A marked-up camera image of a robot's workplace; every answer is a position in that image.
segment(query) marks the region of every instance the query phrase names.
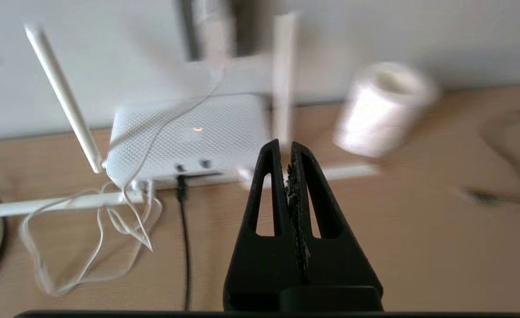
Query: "toilet paper roll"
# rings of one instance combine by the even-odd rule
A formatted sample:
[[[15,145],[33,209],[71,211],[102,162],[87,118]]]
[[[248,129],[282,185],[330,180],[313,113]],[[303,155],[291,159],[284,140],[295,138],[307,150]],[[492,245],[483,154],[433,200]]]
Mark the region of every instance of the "toilet paper roll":
[[[437,85],[409,66],[372,65],[351,89],[334,142],[357,155],[381,157],[403,142],[408,129],[439,96]]]

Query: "white cable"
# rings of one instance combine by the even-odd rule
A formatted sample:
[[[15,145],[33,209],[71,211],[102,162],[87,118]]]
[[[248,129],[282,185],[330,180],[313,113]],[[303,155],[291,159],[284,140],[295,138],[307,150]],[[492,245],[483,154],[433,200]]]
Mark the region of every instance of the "white cable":
[[[139,220],[139,223],[141,223],[140,217],[139,217],[139,212],[136,209],[135,205],[131,202],[131,199],[128,197],[127,187],[132,183],[132,181],[135,179],[135,177],[138,175],[138,173],[143,168],[143,165],[146,162],[146,160],[148,159],[148,156],[151,152],[151,149],[152,149],[154,143],[156,142],[156,139],[158,138],[158,136],[160,135],[160,133],[162,132],[164,127],[166,127],[172,121],[178,119],[179,117],[183,116],[184,114],[187,114],[190,111],[192,111],[193,109],[195,109],[196,107],[200,106],[203,102],[205,102],[207,99],[209,99],[209,97],[211,97],[215,93],[217,88],[219,88],[219,85],[224,77],[224,65],[221,65],[217,70],[212,71],[211,74],[215,79],[215,84],[211,87],[209,93],[207,93],[204,97],[199,99],[196,103],[192,104],[191,106],[182,107],[180,110],[176,111],[171,117],[166,116],[164,118],[159,129],[153,135],[151,142],[149,143],[147,150],[144,153],[143,159],[141,159],[141,161],[140,161],[139,165],[137,166],[137,168],[135,169],[135,171],[133,171],[131,176],[127,179],[127,181],[121,187],[121,192],[123,193],[124,200],[127,203],[127,205],[131,208],[133,213],[135,214],[135,217],[137,218],[137,220]],[[133,237],[138,239],[142,244],[144,244],[149,250],[152,251],[152,243],[151,243],[150,239],[148,238],[148,234],[143,226],[141,226],[141,230],[143,232],[142,237],[140,237],[140,235],[137,232],[134,232],[134,233],[129,232],[129,233],[131,235],[133,235]]]
[[[103,207],[98,207],[97,208],[97,226],[99,228],[99,242],[97,243],[96,248],[90,255],[88,261],[85,262],[85,265],[83,266],[83,268],[80,271],[77,278],[75,280],[73,280],[72,282],[65,284],[64,286],[58,287],[58,286],[56,286],[56,284],[54,284],[54,282],[48,275],[48,271],[46,270],[46,263],[44,262],[44,259],[42,258],[42,255],[38,251],[38,247],[36,246],[36,243],[34,242],[32,235],[30,234],[30,230],[29,230],[30,220],[35,216],[42,215],[42,214],[48,212],[46,210],[47,208],[49,208],[53,205],[56,205],[56,204],[64,203],[66,201],[74,200],[78,197],[81,197],[82,195],[85,195],[86,193],[104,193],[105,189],[110,184],[112,184],[112,183],[106,183],[102,187],[101,190],[88,189],[88,190],[82,191],[80,193],[76,193],[75,195],[72,195],[71,197],[68,197],[66,199],[62,199],[60,201],[47,204],[47,205],[43,206],[42,208],[36,210],[34,213],[27,215],[25,217],[25,219],[23,220],[23,222],[21,223],[20,228],[19,228],[20,238],[21,238],[23,244],[25,245],[26,249],[32,256],[33,263],[34,263],[34,273],[36,275],[37,281],[40,283],[42,288],[48,294],[51,294],[53,296],[63,296],[64,294],[70,292],[73,288],[75,288],[79,284],[83,284],[86,282],[101,282],[101,281],[105,281],[105,280],[113,280],[113,279],[129,272],[129,270],[133,266],[134,262],[136,261],[136,258],[139,254],[140,247],[142,245],[142,242],[140,242],[140,241],[135,244],[135,247],[133,248],[131,261],[129,262],[128,266],[125,269],[119,270],[117,273],[113,273],[113,274],[107,274],[107,275],[102,275],[102,276],[95,276],[95,275],[89,276],[89,270],[90,270],[93,262],[95,261],[97,255],[101,251],[101,246],[103,244],[103,238],[104,238],[103,224],[101,221],[101,211],[102,211]],[[117,231],[119,233],[130,234],[133,230],[137,230],[139,227],[144,227],[145,225],[147,226],[147,228],[149,230],[152,229],[153,225],[155,224],[155,222],[158,220],[158,217],[162,213],[162,210],[163,210],[162,203],[154,197],[153,193],[148,193],[148,202],[147,203],[148,203],[147,209],[143,215],[141,224],[136,225],[135,229],[131,229],[129,226],[127,226],[125,221],[121,218],[119,213],[117,213],[117,211],[115,211],[115,209],[113,209],[112,207],[109,207],[107,205],[105,205],[105,208],[107,210],[107,214],[109,215],[109,218],[111,219],[111,221],[113,222],[113,225],[115,226],[115,229],[117,229]],[[150,221],[148,221],[149,215],[151,215],[153,203],[157,204],[157,207],[159,207],[159,210],[158,210],[158,213],[155,213],[156,217],[151,219]]]
[[[20,225],[19,235],[20,235],[20,238],[21,238],[23,244],[25,245],[26,249],[32,256],[33,263],[34,263],[34,272],[35,272],[37,281],[40,283],[42,288],[48,294],[51,294],[53,296],[63,296],[65,294],[67,294],[68,292],[70,292],[72,289],[76,288],[79,284],[84,284],[87,282],[100,282],[100,281],[113,280],[115,278],[118,278],[118,277],[126,274],[127,272],[129,272],[129,270],[133,266],[138,254],[139,254],[139,250],[140,250],[142,244],[147,246],[147,248],[149,248],[149,250],[151,250],[151,251],[153,250],[150,238],[147,233],[147,228],[148,228],[148,230],[150,230],[158,218],[156,217],[155,219],[153,219],[153,221],[151,221],[150,224],[148,224],[148,225],[146,223],[147,223],[147,219],[148,219],[149,215],[151,214],[153,202],[156,202],[159,205],[159,212],[157,213],[157,216],[159,216],[162,213],[162,208],[163,208],[161,202],[154,197],[154,181],[151,180],[148,183],[147,205],[145,207],[145,211],[143,212],[142,217],[140,217],[137,208],[132,203],[131,199],[128,197],[127,186],[131,184],[133,179],[135,179],[135,177],[141,171],[144,163],[146,162],[146,160],[149,156],[149,153],[151,152],[151,148],[153,147],[156,139],[158,138],[158,135],[163,130],[163,128],[166,125],[168,125],[171,121],[178,119],[179,117],[183,116],[184,114],[187,114],[189,111],[200,106],[209,97],[211,97],[213,95],[213,93],[215,93],[216,89],[219,87],[219,85],[223,79],[224,67],[219,68],[217,70],[217,72],[213,72],[212,74],[213,74],[214,78],[216,79],[216,81],[215,81],[215,84],[210,89],[209,93],[207,93],[207,95],[205,95],[205,97],[202,97],[201,99],[199,99],[196,103],[192,104],[191,106],[183,107],[180,110],[176,111],[171,117],[168,116],[165,118],[164,122],[161,124],[161,127],[159,127],[159,129],[157,130],[155,135],[153,135],[151,142],[149,143],[147,150],[145,151],[145,154],[143,156],[143,159],[140,161],[138,167],[135,169],[135,171],[132,173],[131,177],[129,177],[127,182],[121,188],[121,192],[123,193],[125,202],[127,203],[127,205],[131,208],[131,210],[135,214],[135,217],[137,220],[137,225],[135,225],[133,227],[128,226],[126,224],[126,222],[124,221],[124,219],[119,215],[119,213],[117,213],[117,211],[114,208],[109,207],[108,205],[105,205],[105,209],[107,210],[109,219],[111,219],[111,223],[113,224],[113,226],[115,227],[117,232],[124,234],[124,235],[131,235],[135,239],[138,240],[138,242],[135,244],[135,248],[133,249],[133,257],[131,258],[131,261],[129,262],[128,266],[125,269],[123,269],[117,273],[107,274],[105,276],[95,276],[95,275],[89,276],[89,270],[90,270],[93,262],[95,261],[97,255],[101,251],[101,246],[103,244],[104,234],[103,234],[103,225],[102,225],[102,221],[101,221],[101,210],[103,207],[97,208],[97,226],[99,228],[99,241],[97,243],[96,248],[92,252],[88,261],[85,262],[85,265],[83,266],[78,277],[74,281],[72,281],[68,284],[65,284],[62,287],[56,286],[56,284],[54,284],[54,282],[48,275],[48,271],[46,270],[46,264],[44,262],[44,259],[42,258],[40,251],[38,251],[38,246],[36,246],[36,243],[34,242],[34,239],[32,238],[32,235],[30,234],[30,229],[29,229],[30,220],[35,216],[42,215],[46,212],[49,212],[46,209],[48,209],[56,204],[64,203],[67,201],[72,201],[74,199],[77,199],[78,197],[82,197],[83,195],[86,195],[87,193],[104,193],[105,190],[107,189],[107,187],[112,184],[111,182],[103,185],[102,189],[100,189],[100,190],[87,189],[85,191],[81,191],[80,193],[76,193],[66,199],[62,199],[60,201],[55,201],[50,204],[44,205],[43,207],[39,208],[38,210],[34,211],[33,213],[27,215],[24,218],[24,220],[22,221],[22,223]]]

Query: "white router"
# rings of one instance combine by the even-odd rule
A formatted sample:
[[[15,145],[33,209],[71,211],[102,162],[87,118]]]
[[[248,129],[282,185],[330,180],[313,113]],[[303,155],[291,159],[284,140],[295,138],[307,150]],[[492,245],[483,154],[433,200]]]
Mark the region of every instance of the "white router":
[[[188,180],[190,186],[242,181],[238,171],[253,170],[260,149],[270,140],[266,103],[258,96],[209,97],[194,109],[199,99],[131,105],[115,115],[109,153],[103,161],[44,32],[26,26],[26,34],[93,172],[106,170],[120,189],[132,181],[129,198],[133,203],[143,201],[141,190],[149,181],[155,189],[175,187],[175,177],[181,174],[195,177]],[[0,216],[32,213],[61,200],[0,204]],[[50,209],[122,203],[121,193],[105,193]]]

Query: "white wall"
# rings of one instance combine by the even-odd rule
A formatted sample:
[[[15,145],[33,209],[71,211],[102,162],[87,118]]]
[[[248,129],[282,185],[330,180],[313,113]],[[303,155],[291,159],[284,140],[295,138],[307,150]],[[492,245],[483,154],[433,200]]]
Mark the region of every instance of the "white wall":
[[[22,24],[47,31],[91,127],[129,102],[196,97],[174,0],[0,0],[0,138],[70,130]],[[520,84],[520,0],[273,0],[262,53],[230,67],[219,94],[270,93],[272,13],[300,18],[297,99],[342,99],[380,60],[426,68],[448,88]]]

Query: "wifi router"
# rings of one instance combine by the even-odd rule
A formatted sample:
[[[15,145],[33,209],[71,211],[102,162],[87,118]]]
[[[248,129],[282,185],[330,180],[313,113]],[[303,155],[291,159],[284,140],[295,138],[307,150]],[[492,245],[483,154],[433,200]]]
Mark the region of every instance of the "wifi router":
[[[203,185],[238,181],[237,170],[253,170],[258,152],[269,141],[264,99],[255,95],[210,97],[163,127],[175,110],[195,103],[190,99],[120,110],[113,122],[106,162],[113,183],[122,187],[129,181],[156,133],[135,182],[151,179],[160,189],[176,185],[175,177],[183,174],[200,177]]]

